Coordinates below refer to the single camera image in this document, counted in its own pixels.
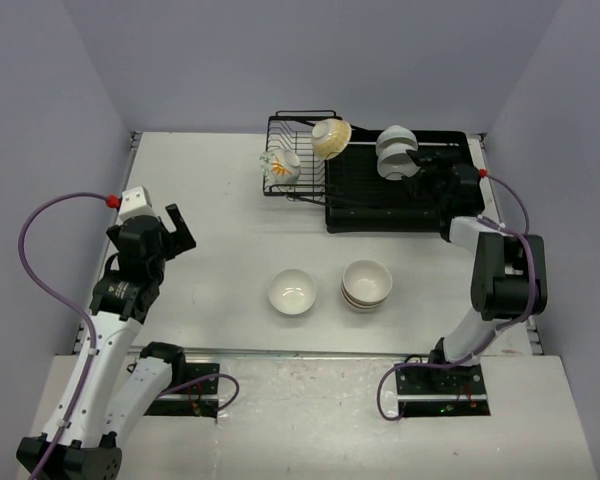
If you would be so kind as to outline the white bowl back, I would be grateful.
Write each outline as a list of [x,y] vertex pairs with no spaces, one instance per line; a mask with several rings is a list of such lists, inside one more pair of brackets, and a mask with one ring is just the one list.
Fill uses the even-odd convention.
[[415,133],[400,125],[392,125],[379,134],[376,140],[376,154],[379,155],[384,148],[393,144],[407,145],[415,151],[419,148]]

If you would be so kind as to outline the white bowl front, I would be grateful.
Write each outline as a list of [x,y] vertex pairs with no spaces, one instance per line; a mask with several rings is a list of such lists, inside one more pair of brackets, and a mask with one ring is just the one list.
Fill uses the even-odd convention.
[[317,298],[317,284],[311,275],[299,269],[279,272],[268,288],[270,304],[287,316],[302,315],[310,310]]

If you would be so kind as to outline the beige floral bowl back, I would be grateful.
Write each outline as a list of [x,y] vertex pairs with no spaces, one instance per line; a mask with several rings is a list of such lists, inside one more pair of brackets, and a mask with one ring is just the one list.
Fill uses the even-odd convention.
[[360,300],[373,301],[390,295],[393,277],[382,263],[362,259],[346,267],[342,284]]

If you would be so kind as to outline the beige floral bowl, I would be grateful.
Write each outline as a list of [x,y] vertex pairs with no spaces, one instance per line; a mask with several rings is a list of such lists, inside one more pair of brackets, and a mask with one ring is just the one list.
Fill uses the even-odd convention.
[[378,303],[371,303],[371,304],[358,303],[354,299],[352,299],[346,295],[343,296],[343,299],[350,308],[352,308],[355,311],[359,311],[359,312],[372,312],[372,311],[378,310],[379,308],[381,308],[384,305],[384,301],[381,301]]
[[360,300],[359,298],[355,297],[354,295],[352,295],[349,290],[346,288],[346,286],[344,284],[341,284],[341,293],[342,296],[346,295],[352,299],[354,299],[356,302],[358,303],[362,303],[362,304],[371,304],[371,303],[378,303],[381,301],[386,301],[387,296],[384,296],[383,298],[377,299],[377,300],[373,300],[373,301],[366,301],[366,300]]
[[393,277],[382,263],[362,259],[346,267],[342,284],[360,300],[373,301],[390,295]]

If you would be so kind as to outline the beige floral bowl front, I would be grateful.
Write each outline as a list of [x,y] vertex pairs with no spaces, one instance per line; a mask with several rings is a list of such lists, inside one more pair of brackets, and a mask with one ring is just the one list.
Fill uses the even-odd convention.
[[372,312],[372,311],[378,310],[379,308],[381,308],[384,305],[384,301],[381,301],[378,303],[371,303],[371,304],[358,303],[354,299],[352,299],[346,295],[343,296],[343,299],[350,308],[352,308],[355,311],[359,311],[359,312]]

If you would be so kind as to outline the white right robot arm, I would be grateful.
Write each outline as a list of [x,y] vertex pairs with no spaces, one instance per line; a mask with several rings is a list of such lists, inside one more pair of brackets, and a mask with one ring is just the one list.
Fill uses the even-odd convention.
[[521,231],[485,215],[479,202],[481,182],[493,178],[487,170],[437,155],[411,152],[409,157],[418,170],[405,180],[408,195],[431,201],[440,237],[474,258],[471,308],[423,364],[428,385],[447,393],[461,382],[460,368],[477,365],[500,334],[545,310],[545,242],[530,232],[526,210]]

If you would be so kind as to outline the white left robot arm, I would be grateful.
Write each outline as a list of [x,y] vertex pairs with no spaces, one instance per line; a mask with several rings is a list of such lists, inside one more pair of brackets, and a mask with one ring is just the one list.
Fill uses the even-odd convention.
[[181,348],[156,344],[116,390],[118,373],[150,307],[160,294],[165,265],[196,246],[179,208],[166,206],[175,229],[152,211],[122,213],[107,235],[110,256],[92,293],[86,339],[69,383],[41,433],[25,437],[16,457],[32,479],[114,479],[122,447],[140,417],[162,392],[188,379]]

